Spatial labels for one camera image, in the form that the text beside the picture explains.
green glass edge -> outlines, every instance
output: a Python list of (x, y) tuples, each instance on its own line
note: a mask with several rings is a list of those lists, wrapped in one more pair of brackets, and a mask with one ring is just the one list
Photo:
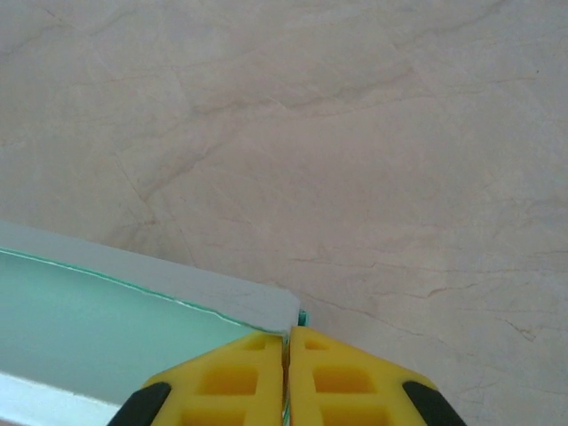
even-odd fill
[(166, 300), (169, 300), (171, 302), (180, 303), (184, 306), (187, 306), (188, 308), (196, 309), (196, 310), (201, 311), (201, 312), (211, 313), (213, 315), (218, 316), (221, 320), (228, 321), (228, 322), (235, 324), (237, 326), (249, 327), (249, 328), (252, 328), (254, 330), (262, 331), (262, 332), (265, 332), (265, 333), (270, 333), (270, 334), (273, 334), (273, 335), (282, 335), (281, 331), (279, 331), (279, 330), (270, 330), (270, 329), (262, 328), (262, 327), (259, 327), (259, 326), (255, 326), (253, 324), (249, 324), (249, 323), (244, 322), (244, 321), (238, 321), (238, 320), (231, 318), (227, 315), (224, 315), (223, 313), (218, 312), (214, 309), (210, 309), (210, 308), (207, 308), (205, 306), (201, 306), (199, 304), (193, 304), (193, 303), (188, 302), (186, 300), (179, 300), (179, 299), (176, 299), (175, 297), (160, 293), (159, 291), (154, 291), (154, 290), (150, 290), (148, 288), (143, 288), (143, 287), (137, 286), (136, 284), (132, 284), (132, 283), (129, 283), (127, 281), (119, 280), (117, 278), (111, 277), (110, 275), (106, 275), (106, 274), (101, 273), (101, 272), (94, 272), (94, 271), (91, 271), (91, 270), (88, 270), (88, 269), (84, 269), (80, 266), (75, 266), (73, 264), (65, 264), (65, 263), (58, 262), (58, 261), (51, 260), (51, 259), (47, 259), (47, 258), (44, 258), (44, 257), (29, 255), (27, 253), (22, 253), (22, 252), (19, 252), (19, 251), (16, 251), (16, 250), (11, 250), (9, 248), (0, 248), (0, 253), (5, 253), (7, 255), (17, 256), (17, 257), (25, 258), (25, 259), (28, 259), (28, 260), (41, 262), (43, 264), (51, 264), (51, 265), (54, 265), (54, 266), (66, 268), (68, 270), (79, 272), (79, 273), (86, 273), (86, 274), (101, 278), (102, 280), (111, 281), (114, 284), (117, 284), (117, 285), (120, 285), (120, 286), (125, 286), (125, 287), (131, 288), (133, 290), (141, 291), (142, 293), (145, 293), (145, 294), (150, 295), (150, 296), (160, 297), (162, 299), (166, 299)]
[[(310, 314), (301, 309), (300, 314), (298, 315), (298, 326), (300, 327), (308, 327), (310, 325)], [(286, 341), (286, 347), (288, 350), (289, 341)], [(284, 412), (282, 413), (282, 424), (284, 426), (289, 426), (290, 424), (290, 388), (288, 384), (286, 385), (286, 403), (284, 405)]]

rectangular hole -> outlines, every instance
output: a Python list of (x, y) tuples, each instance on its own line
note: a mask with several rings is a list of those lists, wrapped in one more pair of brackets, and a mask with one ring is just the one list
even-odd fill
[(198, 395), (254, 395), (258, 372), (249, 366), (211, 368), (201, 379)]
[(329, 349), (324, 343), (312, 339), (306, 340), (304, 346), (308, 351), (325, 351)]
[(367, 372), (355, 367), (316, 367), (313, 381), (320, 393), (375, 393)]
[(251, 340), (250, 342), (248, 342), (245, 345), (244, 349), (246, 351), (261, 351), (265, 347), (266, 347), (266, 337), (260, 335), (254, 338), (253, 340)]
[(389, 416), (381, 406), (323, 406), (324, 426), (390, 426)]
[(244, 411), (193, 410), (184, 413), (181, 426), (243, 426)]

beige marble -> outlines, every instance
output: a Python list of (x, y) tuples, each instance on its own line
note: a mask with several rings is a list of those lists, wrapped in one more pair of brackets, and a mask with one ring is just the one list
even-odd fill
[(290, 288), (469, 424), (568, 424), (568, 3), (4, 0), (0, 218)]

black rubber pad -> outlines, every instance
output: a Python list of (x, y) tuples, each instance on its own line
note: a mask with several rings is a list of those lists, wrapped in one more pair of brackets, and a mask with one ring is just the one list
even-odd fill
[(402, 387), (428, 426), (466, 426), (437, 390), (417, 382), (406, 382)]
[(108, 426), (151, 426), (170, 394), (167, 383), (155, 383), (130, 395)]

clamp jaw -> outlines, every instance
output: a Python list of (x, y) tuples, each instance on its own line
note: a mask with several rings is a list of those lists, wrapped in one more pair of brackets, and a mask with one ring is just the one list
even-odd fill
[(287, 422), (465, 426), (426, 377), (307, 327), (294, 327), (288, 345), (280, 336), (255, 332), (159, 373), (108, 426)]

